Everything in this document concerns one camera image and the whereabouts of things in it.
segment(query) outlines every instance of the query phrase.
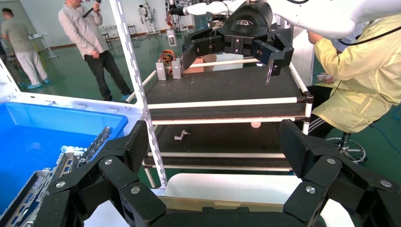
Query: yellow jacket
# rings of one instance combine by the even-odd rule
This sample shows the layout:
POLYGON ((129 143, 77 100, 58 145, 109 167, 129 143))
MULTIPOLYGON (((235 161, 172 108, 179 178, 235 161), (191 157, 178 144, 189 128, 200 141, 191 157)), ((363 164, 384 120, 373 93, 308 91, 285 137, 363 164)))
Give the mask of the yellow jacket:
MULTIPOLYGON (((401 15, 382 18, 365 27, 357 42, 399 26, 401 15)), ((313 111, 330 125, 344 132, 359 132, 392 105, 400 104, 401 31, 349 46, 339 55, 328 39, 318 41, 314 50, 324 70, 337 80, 331 98, 313 111)))

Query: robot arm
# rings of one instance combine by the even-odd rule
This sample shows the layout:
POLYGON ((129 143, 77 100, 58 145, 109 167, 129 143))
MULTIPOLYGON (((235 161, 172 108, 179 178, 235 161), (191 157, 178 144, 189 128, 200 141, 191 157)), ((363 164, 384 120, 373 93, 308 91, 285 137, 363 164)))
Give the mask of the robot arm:
MULTIPOLYGON (((199 3, 181 8, 183 15, 226 15, 237 10, 246 0, 199 3)), ((399 0, 308 0, 302 4, 288 0, 262 0, 268 3, 274 15, 289 23, 313 31, 327 38, 343 38, 356 24, 401 13, 399 0)))

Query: metal bolt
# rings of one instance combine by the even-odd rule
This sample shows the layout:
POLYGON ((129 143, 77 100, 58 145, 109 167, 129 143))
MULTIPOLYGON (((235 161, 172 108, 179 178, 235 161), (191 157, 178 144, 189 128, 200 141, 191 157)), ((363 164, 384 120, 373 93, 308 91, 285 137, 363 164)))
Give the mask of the metal bolt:
POLYGON ((336 164, 336 161, 334 159, 332 159, 332 158, 328 158, 327 162, 330 163, 330 164, 336 164))
POLYGON ((65 185, 65 181, 60 181, 56 184, 56 188, 62 188, 65 185))
POLYGON ((381 180, 380 183, 388 188, 391 188, 391 186, 392 186, 391 183, 388 182, 387 180, 381 180))
POLYGON ((106 165, 110 165, 111 163, 113 163, 113 160, 111 160, 111 159, 108 159, 108 160, 105 161, 106 165))
POLYGON ((316 192, 316 189, 314 187, 307 186, 306 187, 306 191, 311 193, 311 194, 314 194, 316 192))
POLYGON ((133 187, 131 188, 131 194, 137 194, 140 191, 139 187, 133 187))

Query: person's arm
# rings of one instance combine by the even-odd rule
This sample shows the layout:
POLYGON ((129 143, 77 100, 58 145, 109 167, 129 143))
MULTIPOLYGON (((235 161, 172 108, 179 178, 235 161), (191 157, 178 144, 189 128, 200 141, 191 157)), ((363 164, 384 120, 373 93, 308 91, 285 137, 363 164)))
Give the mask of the person's arm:
POLYGON ((373 43, 347 47, 343 53, 337 54, 336 48, 328 39, 321 39, 314 46, 316 58, 324 70, 334 79, 349 80, 361 75, 381 64, 380 55, 384 50, 373 43))
POLYGON ((77 46, 86 50, 86 54, 92 55, 95 50, 94 46, 88 43, 79 33, 77 28, 74 26, 72 21, 62 12, 59 13, 59 21, 63 27, 65 34, 74 42, 77 46))
POLYGON ((95 15, 93 16, 95 19, 95 23, 98 26, 101 26, 103 24, 103 17, 100 13, 100 4, 98 2, 93 5, 93 12, 95 13, 95 15))
POLYGON ((10 40, 9 39, 9 29, 7 28, 7 25, 4 23, 1 24, 1 34, 5 40, 8 40, 8 41, 10 40))

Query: man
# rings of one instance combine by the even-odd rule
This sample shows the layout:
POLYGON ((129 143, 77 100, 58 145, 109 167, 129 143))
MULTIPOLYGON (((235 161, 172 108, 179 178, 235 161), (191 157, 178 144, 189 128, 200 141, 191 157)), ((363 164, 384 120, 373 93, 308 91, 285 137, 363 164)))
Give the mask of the man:
POLYGON ((28 29, 22 22, 14 19, 12 10, 3 8, 2 12, 6 21, 1 24, 1 33, 4 39, 11 42, 15 51, 15 56, 21 64, 22 69, 31 80, 31 85, 28 85, 28 89, 42 86, 38 80, 35 67, 43 82, 45 84, 49 83, 50 81, 40 62, 39 55, 29 40, 28 29))
POLYGON ((9 60, 7 58, 7 53, 4 50, 3 45, 1 45, 1 43, 0 43, 0 59, 4 63, 4 65, 6 66, 7 70, 11 74, 12 78, 14 79, 14 81, 17 83, 18 87, 25 87, 25 83, 22 82, 21 77, 19 76, 17 70, 9 62, 9 60))
POLYGON ((124 81, 109 52, 108 45, 100 33, 99 26, 102 25, 103 19, 99 7, 100 4, 95 3, 93 12, 83 18, 87 9, 81 6, 81 0, 66 0, 64 7, 59 12, 59 21, 65 33, 77 45, 82 57, 96 77, 100 94, 104 100, 112 101, 111 92, 105 81, 104 68, 111 74, 122 93, 122 100, 125 100, 132 92, 124 81))
MULTIPOLYGON (((364 28, 356 43, 400 26, 401 15, 376 20, 364 28)), ((337 54, 330 40, 308 33, 317 59, 336 80, 332 88, 309 87, 314 95, 309 129, 312 136, 325 138, 334 127, 348 133, 359 132, 400 104, 400 31, 349 46, 341 54, 337 54)))

